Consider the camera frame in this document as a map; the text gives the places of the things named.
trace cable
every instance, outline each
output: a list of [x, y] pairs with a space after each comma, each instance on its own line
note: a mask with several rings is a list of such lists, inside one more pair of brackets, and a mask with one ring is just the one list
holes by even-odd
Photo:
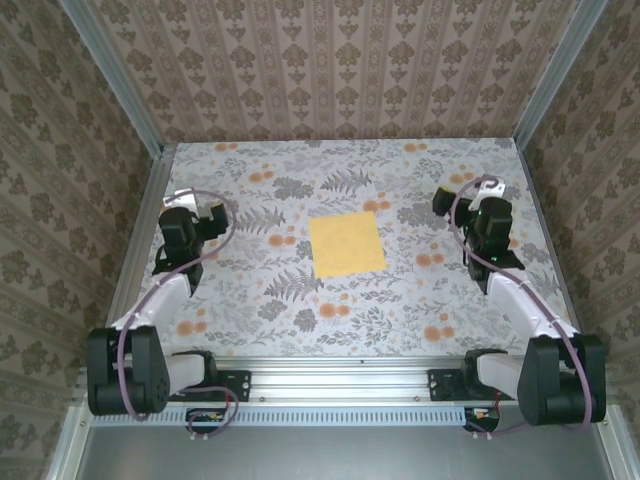
[[198, 194], [198, 195], [205, 195], [208, 197], [213, 197], [217, 200], [221, 200], [223, 203], [225, 203], [228, 207], [229, 207], [229, 211], [231, 212], [231, 230], [229, 230], [229, 233], [227, 234], [226, 238], [220, 243], [220, 245], [216, 248], [214, 248], [212, 251], [210, 251], [209, 253], [207, 253], [206, 255], [203, 255], [199, 258], [196, 258], [188, 263], [185, 263], [184, 265], [181, 265], [180, 267], [172, 270], [171, 272], [167, 273], [164, 277], [162, 277], [157, 283], [154, 283], [151, 288], [147, 291], [147, 293], [144, 295], [144, 297], [142, 297], [142, 300], [140, 300], [140, 302], [138, 303], [138, 305], [136, 306], [136, 308], [133, 310], [133, 312], [131, 313], [131, 316], [127, 319], [127, 321], [125, 322], [125, 324], [122, 327], [122, 331], [120, 332], [120, 337], [118, 338], [118, 349], [116, 352], [116, 369], [118, 371], [118, 385], [120, 387], [120, 395], [122, 396], [122, 403], [124, 403], [124, 408], [127, 410], [127, 413], [129, 415], [131, 415], [133, 418], [135, 418], [136, 420], [138, 420], [139, 422], [142, 422], [144, 420], [146, 420], [146, 418], [148, 417], [148, 415], [140, 415], [138, 414], [138, 412], [136, 412], [135, 408], [133, 408], [133, 404], [131, 403], [131, 398], [129, 397], [129, 392], [127, 391], [127, 379], [126, 379], [126, 375], [125, 375], [125, 370], [124, 370], [124, 345], [125, 345], [125, 340], [127, 337], [127, 333], [129, 332], [129, 328], [131, 328], [131, 325], [133, 324], [133, 322], [136, 320], [136, 318], [138, 318], [140, 316], [140, 312], [142, 311], [142, 309], [145, 307], [145, 305], [149, 302], [149, 300], [151, 299], [151, 297], [153, 297], [153, 295], [158, 292], [158, 290], [160, 290], [160, 288], [162, 288], [162, 286], [167, 283], [171, 278], [173, 278], [174, 276], [178, 275], [181, 272], [184, 272], [185, 270], [188, 270], [189, 268], [193, 267], [194, 265], [197, 265], [198, 263], [202, 263], [205, 260], [208, 260], [209, 258], [212, 258], [214, 255], [216, 255], [220, 250], [222, 250], [224, 247], [227, 246], [227, 244], [231, 241], [231, 239], [233, 238], [233, 234], [236, 231], [236, 213], [235, 211], [231, 208], [231, 203], [229, 202], [229, 200], [227, 200], [225, 197], [223, 197], [222, 195], [218, 195], [217, 193], [213, 193], [213, 192], [208, 192], [206, 190], [187, 190], [184, 192], [180, 192], [178, 194], [175, 194], [173, 196], [170, 196], [167, 201], [171, 202], [177, 198], [180, 198], [182, 196], [185, 195], [190, 195], [190, 194]]
[[518, 285], [520, 288], [522, 288], [527, 293], [527, 295], [529, 295], [531, 300], [544, 313], [544, 315], [547, 318], [547, 320], [549, 321], [549, 323], [551, 323], [551, 325], [553, 325], [553, 327], [556, 329], [556, 331], [558, 332], [558, 335], [560, 335], [560, 338], [562, 338], [562, 341], [564, 342], [564, 344], [565, 344], [565, 346], [567, 348], [567, 351], [569, 352], [569, 356], [571, 357], [571, 361], [573, 362], [573, 364], [574, 364], [574, 366], [576, 368], [576, 373], [578, 374], [578, 378], [580, 379], [580, 385], [582, 386], [582, 393], [584, 394], [584, 418], [582, 419], [581, 425], [579, 427], [577, 427], [576, 430], [577, 431], [585, 431], [589, 427], [589, 423], [591, 423], [591, 415], [593, 413], [593, 403], [592, 403], [592, 400], [591, 400], [591, 390], [589, 388], [589, 382], [587, 381], [587, 376], [584, 373], [584, 368], [582, 366], [582, 363], [580, 363], [580, 359], [578, 358], [578, 355], [577, 355], [575, 349], [573, 348], [573, 345], [571, 345], [571, 341], [569, 340], [569, 337], [567, 336], [567, 333], [564, 331], [564, 329], [560, 325], [558, 325], [558, 323], [557, 323], [558, 319], [556, 319], [554, 313], [552, 311], [550, 311], [546, 307], [546, 305], [538, 298], [538, 296], [535, 294], [535, 291], [532, 288], [530, 288], [523, 280], [520, 280], [518, 277], [512, 275], [511, 273], [507, 272], [506, 270], [503, 270], [503, 269], [501, 269], [499, 267], [496, 267], [495, 265], [487, 262], [483, 258], [481, 258], [478, 255], [476, 255], [466, 245], [466, 243], [463, 241], [463, 239], [460, 237], [460, 233], [458, 232], [458, 229], [456, 228], [455, 212], [456, 212], [456, 208], [458, 207], [458, 203], [460, 202], [460, 199], [462, 198], [462, 196], [464, 195], [464, 193], [467, 190], [469, 190], [471, 187], [477, 185], [478, 183], [484, 182], [485, 180], [489, 180], [489, 181], [493, 181], [493, 182], [499, 182], [499, 180], [494, 176], [483, 175], [482, 177], [477, 177], [477, 178], [471, 180], [464, 187], [462, 187], [462, 189], [456, 194], [456, 198], [453, 200], [453, 204], [451, 205], [451, 210], [449, 211], [449, 222], [450, 222], [449, 223], [449, 229], [453, 233], [453, 236], [456, 239], [456, 241], [460, 244], [462, 249], [467, 253], [469, 258], [472, 258], [473, 260], [478, 262], [480, 265], [483, 265], [486, 268], [488, 268], [489, 270], [491, 270], [493, 272], [496, 272], [496, 273], [499, 273], [500, 275], [504, 275], [509, 280], [515, 282], [516, 285]]
[[487, 436], [491, 435], [492, 437], [501, 437], [501, 436], [507, 435], [509, 433], [516, 433], [516, 432], [520, 432], [520, 431], [524, 430], [525, 428], [529, 428], [529, 424], [521, 423], [520, 425], [516, 425], [514, 427], [505, 428], [504, 430], [498, 430], [497, 432], [487, 432], [480, 425], [478, 425], [477, 423], [474, 423], [474, 422], [470, 422], [469, 420], [467, 420], [467, 425], [475, 428], [478, 431], [477, 433], [482, 433], [482, 434], [487, 435]]
[[236, 419], [236, 416], [238, 415], [238, 410], [240, 409], [240, 400], [238, 400], [238, 396], [230, 388], [227, 388], [227, 387], [199, 387], [198, 388], [196, 387], [196, 388], [185, 388], [184, 390], [181, 390], [181, 392], [183, 393], [224, 392], [225, 395], [227, 396], [227, 399], [231, 397], [233, 398], [233, 402], [234, 402], [233, 413], [231, 414], [231, 416], [227, 419], [226, 422], [224, 422], [222, 425], [220, 425], [211, 433], [199, 434], [193, 431], [193, 421], [198, 417], [202, 417], [204, 415], [210, 415], [211, 412], [206, 412], [206, 411], [193, 412], [189, 417], [189, 421], [187, 423], [187, 430], [189, 430], [189, 433], [191, 434], [192, 439], [196, 438], [198, 435], [200, 435], [200, 438], [204, 438], [205, 440], [207, 438], [220, 435], [227, 428], [229, 428], [229, 425], [231, 425], [231, 423]]
[[498, 416], [500, 416], [500, 390], [496, 389], [496, 403], [493, 404], [493, 408], [496, 409]]

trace tabletop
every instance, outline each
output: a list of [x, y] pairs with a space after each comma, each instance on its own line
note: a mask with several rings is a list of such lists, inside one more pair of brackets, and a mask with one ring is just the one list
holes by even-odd
[[[471, 281], [446, 220], [431, 211], [438, 186], [457, 191], [484, 173], [506, 182], [511, 247], [567, 319], [511, 139], [180, 144], [167, 194], [193, 187], [224, 195], [238, 224], [161, 331], [163, 345], [227, 356], [462, 355], [477, 347], [523, 353], [525, 340]], [[317, 278], [310, 219], [363, 211], [375, 215], [386, 268]], [[157, 229], [142, 292], [161, 244]]]

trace robotic arm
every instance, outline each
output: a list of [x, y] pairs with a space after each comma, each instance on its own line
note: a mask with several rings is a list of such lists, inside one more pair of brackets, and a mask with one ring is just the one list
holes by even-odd
[[[497, 389], [517, 399], [531, 425], [581, 422], [585, 395], [575, 365], [559, 330], [568, 337], [582, 365], [591, 395], [591, 422], [606, 412], [605, 349], [595, 335], [581, 335], [560, 319], [529, 282], [524, 265], [509, 250], [511, 204], [502, 199], [504, 182], [485, 180], [475, 199], [461, 198], [454, 213], [472, 257], [464, 262], [469, 275], [511, 321], [515, 331], [529, 339], [524, 359], [504, 350], [467, 352], [461, 368], [463, 388], [471, 398]], [[439, 188], [433, 198], [438, 216], [451, 214], [456, 195]]]
[[[204, 242], [226, 233], [229, 226], [223, 205], [199, 212], [194, 193], [184, 192], [173, 198], [171, 202], [165, 201], [159, 219], [165, 243], [156, 254], [152, 285], [168, 272], [199, 258]], [[165, 356], [157, 332], [171, 322], [177, 309], [193, 295], [202, 273], [202, 264], [196, 263], [164, 282], [161, 292], [153, 295], [138, 313], [134, 314], [139, 303], [111, 327], [90, 333], [87, 390], [94, 415], [126, 412], [115, 364], [120, 332], [132, 314], [136, 319], [129, 327], [125, 343], [125, 353], [130, 357], [130, 362], [125, 362], [125, 373], [126, 388], [137, 412], [162, 411], [171, 395], [188, 386], [215, 385], [217, 370], [211, 353], [187, 351]]]

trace yellow sticky note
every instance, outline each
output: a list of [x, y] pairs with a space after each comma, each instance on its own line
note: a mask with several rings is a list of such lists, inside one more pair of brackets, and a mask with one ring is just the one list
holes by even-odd
[[373, 212], [312, 218], [309, 230], [317, 278], [387, 268]]

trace patterned wallpaper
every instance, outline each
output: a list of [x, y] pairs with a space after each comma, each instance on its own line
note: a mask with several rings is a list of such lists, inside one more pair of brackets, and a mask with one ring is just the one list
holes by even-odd
[[525, 156], [640, 445], [640, 2], [609, 2]]
[[0, 478], [36, 478], [150, 159], [56, 1], [0, 2], [0, 59]]
[[165, 143], [507, 137], [577, 0], [92, 0]]

